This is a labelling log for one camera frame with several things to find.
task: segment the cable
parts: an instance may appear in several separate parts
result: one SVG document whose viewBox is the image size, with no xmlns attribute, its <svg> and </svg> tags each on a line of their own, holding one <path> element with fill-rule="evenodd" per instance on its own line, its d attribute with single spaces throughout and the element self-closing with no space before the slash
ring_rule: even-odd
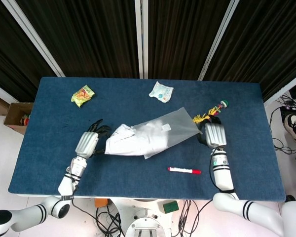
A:
<svg viewBox="0 0 296 237">
<path fill-rule="evenodd" d="M 196 209 L 197 209 L 197 213 L 198 213 L 199 209 L 198 209 L 198 206 L 197 206 L 196 202 L 194 200 L 192 200 L 192 202 L 195 204 Z M 199 222 L 199 215 L 197 215 L 197 223 L 196 223 L 195 229 L 192 229 L 191 232 L 187 232 L 187 231 L 184 231 L 184 232 L 187 233 L 187 234 L 192 234 L 196 230 L 196 228 L 198 226 L 198 222 Z"/>
<path fill-rule="evenodd" d="M 123 233 L 122 227 L 121 227 L 121 219 L 120 219 L 120 215 L 119 215 L 119 213 L 117 213 L 115 216 L 111 215 L 108 206 L 107 206 L 107 211 L 102 211 L 102 212 L 100 212 L 99 214 L 98 214 L 98 210 L 99 210 L 99 209 L 97 208 L 97 209 L 96 209 L 96 213 L 95 213 L 95 217 L 94 217 L 93 215 L 91 215 L 91 214 L 88 213 L 87 211 L 82 210 L 80 207 L 76 206 L 75 203 L 74 203 L 74 200 L 72 200 L 72 205 L 73 205 L 75 208 L 77 208 L 78 210 L 82 211 L 83 213 L 85 213 L 85 214 L 91 216 L 91 217 L 95 220 L 98 229 L 104 234 L 105 237 L 112 237 L 112 234 L 114 234 L 114 233 L 116 233 L 116 232 L 118 232 L 118 231 L 119 231 L 119 235 L 118 235 L 118 237 L 120 237 L 121 234 L 122 234 L 123 236 L 125 236 L 124 233 Z M 100 216 L 101 214 L 105 214 L 105 213 L 108 214 L 108 215 L 110 216 L 111 220 L 112 220 L 112 222 L 110 223 L 110 225 L 109 225 L 108 228 L 107 228 L 102 222 L 99 221 L 99 216 Z"/>
<path fill-rule="evenodd" d="M 214 185 L 215 188 L 217 188 L 219 191 L 221 191 L 221 189 L 219 187 L 217 187 L 217 185 L 215 184 L 214 180 L 213 180 L 213 177 L 212 177 L 212 161 L 213 161 L 213 156 L 214 156 L 214 153 L 215 151 L 218 149 L 219 147 L 216 147 L 213 152 L 211 153 L 211 159 L 210 159 L 210 162 L 209 162 L 209 177 L 211 178 L 211 181 L 212 181 L 212 184 Z"/>
<path fill-rule="evenodd" d="M 296 99 L 293 99 L 291 96 L 289 96 L 288 94 L 283 94 L 280 97 L 283 100 L 283 104 L 285 104 L 286 106 L 293 106 L 296 107 Z"/>
<path fill-rule="evenodd" d="M 197 208 L 197 212 L 199 211 L 198 206 L 197 206 L 195 201 L 193 201 L 193 200 L 185 200 L 182 211 L 181 211 L 181 214 L 180 214 L 179 223 L 178 223 L 178 230 L 179 231 L 178 231 L 178 233 L 176 235 L 173 236 L 172 235 L 172 230 L 170 229 L 171 237 L 176 237 L 178 235 L 180 235 L 180 237 L 184 237 L 183 233 L 191 234 L 196 230 L 197 225 L 196 225 L 195 228 L 191 229 L 190 232 L 185 230 L 185 224 L 186 224 L 186 221 L 187 221 L 187 218 L 188 218 L 189 209 L 192 206 L 192 202 L 195 204 L 195 206 Z"/>
<path fill-rule="evenodd" d="M 272 111 L 271 116 L 270 116 L 270 122 L 269 122 L 269 128 L 270 128 L 270 131 L 271 131 L 272 139 L 273 140 L 277 140 L 277 141 L 279 141 L 281 143 L 281 147 L 277 147 L 277 146 L 274 145 L 274 148 L 275 148 L 275 151 L 281 151 L 281 152 L 283 152 L 283 153 L 285 153 L 287 155 L 293 155 L 293 154 L 296 154 L 296 149 L 291 149 L 290 147 L 284 146 L 284 143 L 280 139 L 273 138 L 273 132 L 272 132 L 272 128 L 271 128 L 271 123 L 272 123 L 272 120 L 273 120 L 273 114 L 274 114 L 274 112 L 277 111 L 279 108 L 281 108 L 281 107 L 277 107 L 275 110 Z"/>
<path fill-rule="evenodd" d="M 198 211 L 198 213 L 197 213 L 197 216 L 196 216 L 196 218 L 198 218 L 198 220 L 199 220 L 199 214 L 201 213 L 201 211 L 211 202 L 211 201 L 213 201 L 213 200 L 209 200 L 199 211 Z M 194 220 L 194 222 L 193 222 L 193 226 L 192 226 L 192 230 L 194 229 L 194 226 L 195 226 L 195 223 L 196 223 L 196 218 L 195 218 L 195 220 Z"/>
</svg>

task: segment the marker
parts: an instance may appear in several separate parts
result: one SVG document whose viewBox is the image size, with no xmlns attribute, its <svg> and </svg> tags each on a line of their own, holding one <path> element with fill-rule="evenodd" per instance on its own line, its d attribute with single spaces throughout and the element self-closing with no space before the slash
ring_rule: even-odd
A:
<svg viewBox="0 0 296 237">
<path fill-rule="evenodd" d="M 168 167 L 168 170 L 172 172 L 181 172 L 181 173 L 190 173 L 190 174 L 202 173 L 200 169 L 181 169 L 181 168 L 175 168 L 175 167 Z"/>
</svg>

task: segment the yellow snack package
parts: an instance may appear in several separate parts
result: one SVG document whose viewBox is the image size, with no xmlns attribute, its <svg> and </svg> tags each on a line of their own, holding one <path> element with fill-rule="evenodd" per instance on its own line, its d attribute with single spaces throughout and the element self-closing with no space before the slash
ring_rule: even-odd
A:
<svg viewBox="0 0 296 237">
<path fill-rule="evenodd" d="M 80 106 L 84 102 L 90 100 L 94 94 L 95 93 L 90 89 L 90 87 L 85 85 L 83 88 L 81 88 L 75 94 L 73 94 L 73 96 L 71 97 L 71 102 L 75 102 L 78 105 L 78 107 L 80 108 Z"/>
</svg>

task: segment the colorful toy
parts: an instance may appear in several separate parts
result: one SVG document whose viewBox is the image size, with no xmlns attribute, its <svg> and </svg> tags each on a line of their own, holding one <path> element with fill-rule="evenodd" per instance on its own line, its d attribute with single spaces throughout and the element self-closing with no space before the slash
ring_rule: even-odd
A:
<svg viewBox="0 0 296 237">
<path fill-rule="evenodd" d="M 193 118 L 193 122 L 196 123 L 196 124 L 199 124 L 200 122 L 206 120 L 206 119 L 210 119 L 210 116 L 209 115 L 217 115 L 221 112 L 221 109 L 222 108 L 226 108 L 228 106 L 228 101 L 226 100 L 222 100 L 221 103 L 213 108 L 211 108 L 209 111 L 208 111 L 208 114 L 203 114 L 203 116 L 201 115 L 197 115 Z"/>
<path fill-rule="evenodd" d="M 30 115 L 23 115 L 20 120 L 21 126 L 27 126 L 29 123 L 29 119 Z"/>
</svg>

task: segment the dark blue table surface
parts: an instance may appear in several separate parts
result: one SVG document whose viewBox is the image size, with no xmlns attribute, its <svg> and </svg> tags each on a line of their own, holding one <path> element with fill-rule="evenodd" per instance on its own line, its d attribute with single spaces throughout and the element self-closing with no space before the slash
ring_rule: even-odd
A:
<svg viewBox="0 0 296 237">
<path fill-rule="evenodd" d="M 136 125 L 181 107 L 194 117 L 225 99 L 229 106 L 219 118 L 225 127 L 225 150 L 239 198 L 285 199 L 259 84 L 158 81 L 174 87 L 168 103 L 148 96 L 154 79 L 42 78 L 9 192 L 58 195 L 82 133 L 98 119 L 115 130 L 122 123 Z M 86 84 L 96 96 L 79 108 L 71 96 Z M 147 160 L 143 156 L 96 156 L 88 160 L 76 195 L 211 199 L 217 190 L 209 177 L 210 152 L 193 136 Z M 169 172 L 169 166 L 199 168 L 203 173 Z"/>
</svg>

